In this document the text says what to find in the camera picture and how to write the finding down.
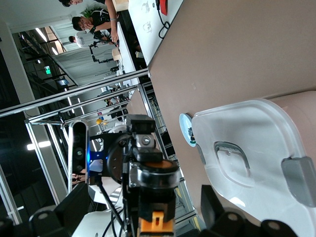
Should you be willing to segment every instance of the aluminum rail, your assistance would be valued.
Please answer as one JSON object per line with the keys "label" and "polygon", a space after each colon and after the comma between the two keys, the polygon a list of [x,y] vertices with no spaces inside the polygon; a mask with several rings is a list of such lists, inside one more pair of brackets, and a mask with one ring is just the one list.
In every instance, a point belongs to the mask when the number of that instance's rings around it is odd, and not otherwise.
{"label": "aluminum rail", "polygon": [[85,93],[87,91],[93,90],[93,89],[98,89],[107,85],[112,85],[115,83],[120,83],[126,80],[130,80],[130,79],[134,79],[137,77],[141,77],[141,76],[145,76],[148,75],[149,71],[148,69],[142,69],[142,70],[138,70],[135,72],[131,72],[131,73],[127,73],[118,77],[114,77],[111,79],[104,79],[104,80],[100,80],[97,82],[93,82],[87,85],[83,85],[83,86],[79,86],[75,89],[72,90],[68,90],[65,92],[61,92],[55,95],[51,95],[51,96],[47,96],[45,98],[41,98],[38,100],[34,100],[34,101],[30,101],[30,102],[26,102],[20,105],[16,105],[16,106],[12,106],[3,110],[0,110],[0,118],[4,117],[4,116],[8,116],[8,115],[12,115],[12,114],[16,114],[22,111],[26,111],[26,110],[30,110],[42,105],[46,105],[52,102],[56,102],[59,100],[63,100],[66,99],[67,97],[71,97],[74,95],[78,95],[78,94],[82,94]]}

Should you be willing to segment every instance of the white table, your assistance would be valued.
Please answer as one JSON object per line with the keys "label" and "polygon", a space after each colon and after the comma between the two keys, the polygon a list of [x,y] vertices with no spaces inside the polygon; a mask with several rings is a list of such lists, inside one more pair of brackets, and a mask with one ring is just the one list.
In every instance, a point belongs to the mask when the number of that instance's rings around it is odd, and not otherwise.
{"label": "white table", "polygon": [[[169,0],[168,15],[166,16],[160,13],[162,21],[168,21],[172,24],[182,2],[183,0]],[[146,64],[149,65],[162,42],[158,34],[163,25],[158,15],[156,0],[129,0],[128,11]],[[164,28],[160,35],[164,37],[167,31],[168,30]]]}
{"label": "white table", "polygon": [[[127,42],[122,32],[122,27],[118,22],[118,38],[119,38],[119,51],[121,54],[120,60],[117,62],[119,66],[119,70],[117,71],[117,76],[123,75],[122,66],[124,67],[125,73],[131,73],[136,71],[135,65],[133,63],[132,57],[127,47]],[[138,78],[134,78],[131,80],[126,80],[123,82],[123,85],[137,85],[139,83]]]}

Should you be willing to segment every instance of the brown table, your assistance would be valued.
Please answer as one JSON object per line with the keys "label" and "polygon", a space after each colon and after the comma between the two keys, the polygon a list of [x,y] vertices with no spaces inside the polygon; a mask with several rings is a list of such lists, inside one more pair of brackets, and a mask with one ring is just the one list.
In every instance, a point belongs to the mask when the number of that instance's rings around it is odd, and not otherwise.
{"label": "brown table", "polygon": [[287,0],[187,0],[180,8],[150,72],[199,213],[201,185],[210,182],[197,149],[182,136],[179,115],[315,90],[315,10],[314,1]]}

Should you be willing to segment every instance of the white wall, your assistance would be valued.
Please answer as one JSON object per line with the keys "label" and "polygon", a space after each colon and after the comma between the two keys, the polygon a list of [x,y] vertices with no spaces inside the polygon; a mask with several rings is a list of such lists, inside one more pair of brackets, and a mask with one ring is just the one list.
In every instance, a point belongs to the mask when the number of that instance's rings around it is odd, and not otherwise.
{"label": "white wall", "polygon": [[8,24],[12,33],[16,33],[69,22],[93,4],[102,6],[93,0],[84,0],[70,7],[64,7],[59,0],[1,0],[0,18]]}

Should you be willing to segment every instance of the hand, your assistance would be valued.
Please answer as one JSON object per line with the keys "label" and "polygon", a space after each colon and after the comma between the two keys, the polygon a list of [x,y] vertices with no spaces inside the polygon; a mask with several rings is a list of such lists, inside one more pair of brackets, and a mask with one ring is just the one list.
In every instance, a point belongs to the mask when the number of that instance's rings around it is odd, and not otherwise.
{"label": "hand", "polygon": [[114,28],[111,28],[111,36],[112,36],[112,41],[116,43],[119,39],[118,31]]}

